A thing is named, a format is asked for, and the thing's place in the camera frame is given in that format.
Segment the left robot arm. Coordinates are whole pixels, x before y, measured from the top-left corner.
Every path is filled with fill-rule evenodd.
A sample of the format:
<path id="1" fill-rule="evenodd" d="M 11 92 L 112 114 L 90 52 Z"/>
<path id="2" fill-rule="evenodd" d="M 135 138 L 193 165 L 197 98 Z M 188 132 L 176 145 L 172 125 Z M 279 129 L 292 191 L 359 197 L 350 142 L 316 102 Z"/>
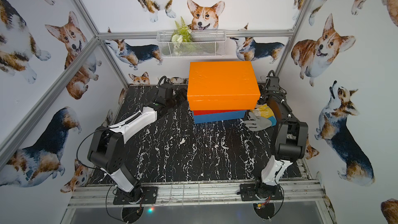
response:
<path id="1" fill-rule="evenodd" d="M 128 194 L 135 193 L 140 183 L 125 165 L 125 144 L 146 126 L 172 113 L 187 101 L 188 89 L 175 88 L 166 76 L 161 80 L 164 82 L 158 82 L 152 99 L 141 104 L 138 112 L 109 127 L 98 127 L 90 134 L 92 141 L 87 159 L 94 165 L 93 169 L 106 173 L 120 190 Z"/>

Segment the orange shoebox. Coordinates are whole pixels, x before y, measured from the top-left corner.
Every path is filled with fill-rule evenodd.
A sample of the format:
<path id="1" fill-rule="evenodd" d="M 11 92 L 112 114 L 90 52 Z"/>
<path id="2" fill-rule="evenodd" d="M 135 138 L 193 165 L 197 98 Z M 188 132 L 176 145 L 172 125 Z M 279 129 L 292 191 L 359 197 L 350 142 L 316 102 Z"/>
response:
<path id="1" fill-rule="evenodd" d="M 187 100 L 192 111 L 253 110 L 260 98 L 249 61 L 192 62 Z"/>

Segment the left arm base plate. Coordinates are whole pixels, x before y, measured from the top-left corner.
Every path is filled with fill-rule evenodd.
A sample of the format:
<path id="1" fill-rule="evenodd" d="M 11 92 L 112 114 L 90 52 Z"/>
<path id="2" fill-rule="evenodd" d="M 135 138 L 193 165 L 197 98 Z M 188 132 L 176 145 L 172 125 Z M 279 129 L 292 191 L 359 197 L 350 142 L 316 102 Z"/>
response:
<path id="1" fill-rule="evenodd" d="M 131 192 L 125 192 L 117 188 L 114 197 L 114 205 L 127 204 L 155 204 L 158 195 L 158 187 L 137 187 Z"/>

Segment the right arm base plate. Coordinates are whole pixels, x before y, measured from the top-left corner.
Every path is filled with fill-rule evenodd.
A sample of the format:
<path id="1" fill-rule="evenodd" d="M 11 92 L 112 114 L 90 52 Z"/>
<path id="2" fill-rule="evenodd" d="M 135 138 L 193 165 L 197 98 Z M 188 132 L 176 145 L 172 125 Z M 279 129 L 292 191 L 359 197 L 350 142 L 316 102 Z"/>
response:
<path id="1" fill-rule="evenodd" d="M 266 201 L 282 200 L 284 198 L 282 190 L 279 186 L 270 186 L 266 184 L 240 184 L 237 195 L 242 201 Z"/>

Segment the red shoebox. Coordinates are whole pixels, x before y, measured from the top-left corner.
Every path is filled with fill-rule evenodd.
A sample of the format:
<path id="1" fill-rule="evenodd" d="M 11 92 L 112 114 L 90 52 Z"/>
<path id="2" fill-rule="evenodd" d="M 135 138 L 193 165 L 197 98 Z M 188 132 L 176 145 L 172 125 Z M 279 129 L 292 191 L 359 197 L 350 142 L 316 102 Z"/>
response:
<path id="1" fill-rule="evenodd" d="M 223 114 L 223 113 L 235 113 L 235 112 L 245 112 L 245 110 L 203 110 L 203 111 L 193 111 L 195 116 L 199 115 L 210 115 L 210 114 Z"/>

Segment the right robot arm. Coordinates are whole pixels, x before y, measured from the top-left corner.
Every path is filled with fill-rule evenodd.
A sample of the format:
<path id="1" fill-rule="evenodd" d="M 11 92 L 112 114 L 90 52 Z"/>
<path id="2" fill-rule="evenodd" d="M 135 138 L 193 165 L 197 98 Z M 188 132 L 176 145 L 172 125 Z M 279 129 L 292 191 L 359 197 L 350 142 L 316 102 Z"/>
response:
<path id="1" fill-rule="evenodd" d="M 286 91 L 279 85 L 279 77 L 273 70 L 267 75 L 260 103 L 272 110 L 276 123 L 271 137 L 272 155 L 256 182 L 256 190 L 275 194 L 285 170 L 305 155 L 308 125 L 294 116 Z"/>

